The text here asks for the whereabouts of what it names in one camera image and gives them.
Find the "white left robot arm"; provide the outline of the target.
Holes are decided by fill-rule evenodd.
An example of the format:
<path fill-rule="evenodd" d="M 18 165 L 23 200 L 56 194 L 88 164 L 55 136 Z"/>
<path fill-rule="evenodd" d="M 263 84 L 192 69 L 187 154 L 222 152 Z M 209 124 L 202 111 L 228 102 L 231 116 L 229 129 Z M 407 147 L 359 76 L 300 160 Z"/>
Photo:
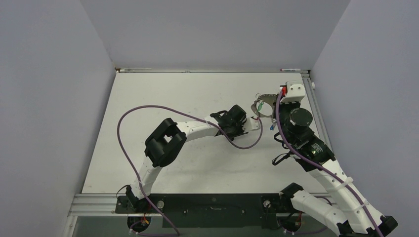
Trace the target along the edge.
<path fill-rule="evenodd" d="M 205 118 L 188 115 L 186 122 L 175 122 L 171 118 L 164 119 L 144 142 L 144 158 L 140 168 L 136 168 L 129 157 L 121 138 L 121 126 L 124 118 L 134 112 L 127 111 L 117 124 L 117 139 L 123 154 L 134 170 L 135 181 L 126 187 L 128 206 L 134 212 L 145 210 L 150 203 L 152 187 L 163 167 L 173 163 L 185 143 L 205 138 L 224 136 L 229 143 L 234 138 L 259 130 L 258 121 L 247 116 L 243 108 L 234 105 L 229 110 L 211 113 Z"/>

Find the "large steel carabiner keyring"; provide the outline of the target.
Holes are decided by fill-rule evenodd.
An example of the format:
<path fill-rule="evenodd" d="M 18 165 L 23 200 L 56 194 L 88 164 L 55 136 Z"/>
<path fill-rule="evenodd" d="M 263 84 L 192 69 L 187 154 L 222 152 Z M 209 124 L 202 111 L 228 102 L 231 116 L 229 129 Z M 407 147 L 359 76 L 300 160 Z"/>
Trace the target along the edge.
<path fill-rule="evenodd" d="M 251 110 L 258 118 L 273 118 L 277 97 L 278 97 L 278 94 L 259 94 L 258 93 L 256 95 L 256 99 L 251 105 Z M 261 109 L 261 113 L 259 114 L 256 113 L 256 107 L 257 107 L 258 101 L 264 102 L 263 108 Z"/>

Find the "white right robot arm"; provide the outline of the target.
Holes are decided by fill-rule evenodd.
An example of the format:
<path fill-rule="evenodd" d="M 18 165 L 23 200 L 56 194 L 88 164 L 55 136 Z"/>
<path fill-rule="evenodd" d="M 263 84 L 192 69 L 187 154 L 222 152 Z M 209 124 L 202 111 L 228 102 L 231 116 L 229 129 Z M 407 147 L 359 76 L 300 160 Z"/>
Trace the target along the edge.
<path fill-rule="evenodd" d="M 373 207 L 345 174 L 331 149 L 309 127 L 312 114 L 299 102 L 275 103 L 275 122 L 280 143 L 310 176 L 316 179 L 336 203 L 326 204 L 292 183 L 282 190 L 279 205 L 285 211 L 310 215 L 338 237 L 386 237 L 398 226 L 394 217 Z"/>

